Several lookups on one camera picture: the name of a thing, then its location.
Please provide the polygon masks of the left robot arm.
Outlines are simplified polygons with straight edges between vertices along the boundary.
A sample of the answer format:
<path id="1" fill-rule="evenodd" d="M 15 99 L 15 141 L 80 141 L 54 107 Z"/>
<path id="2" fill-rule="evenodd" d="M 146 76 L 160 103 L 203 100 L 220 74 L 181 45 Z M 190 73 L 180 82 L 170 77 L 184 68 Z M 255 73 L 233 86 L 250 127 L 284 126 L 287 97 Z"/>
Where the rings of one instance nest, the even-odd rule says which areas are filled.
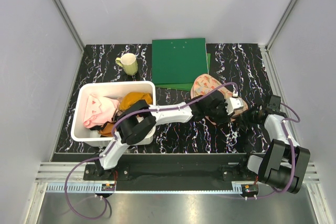
<path id="1" fill-rule="evenodd" d="M 220 124 L 229 122 L 233 114 L 232 102 L 220 92 L 175 105 L 148 105 L 140 100 L 118 117 L 111 130 L 112 141 L 94 161 L 95 174 L 103 180 L 109 179 L 125 150 L 143 141 L 157 125 L 186 123 L 205 117 Z"/>

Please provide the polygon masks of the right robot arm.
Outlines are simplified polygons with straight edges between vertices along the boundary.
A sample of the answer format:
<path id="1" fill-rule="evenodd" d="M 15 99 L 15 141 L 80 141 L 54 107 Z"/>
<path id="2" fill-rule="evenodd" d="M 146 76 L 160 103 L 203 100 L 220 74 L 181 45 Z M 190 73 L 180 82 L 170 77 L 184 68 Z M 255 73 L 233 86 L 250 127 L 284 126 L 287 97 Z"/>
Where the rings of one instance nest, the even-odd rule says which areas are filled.
<path id="1" fill-rule="evenodd" d="M 277 193 L 299 192 L 306 173 L 310 151 L 301 147 L 292 135 L 288 122 L 292 119 L 279 108 L 259 105 L 242 113 L 238 119 L 240 126 L 263 125 L 271 139 L 264 156 L 251 154 L 244 164 L 238 167 L 239 176 L 250 180 L 258 176 L 258 181 L 269 185 Z"/>

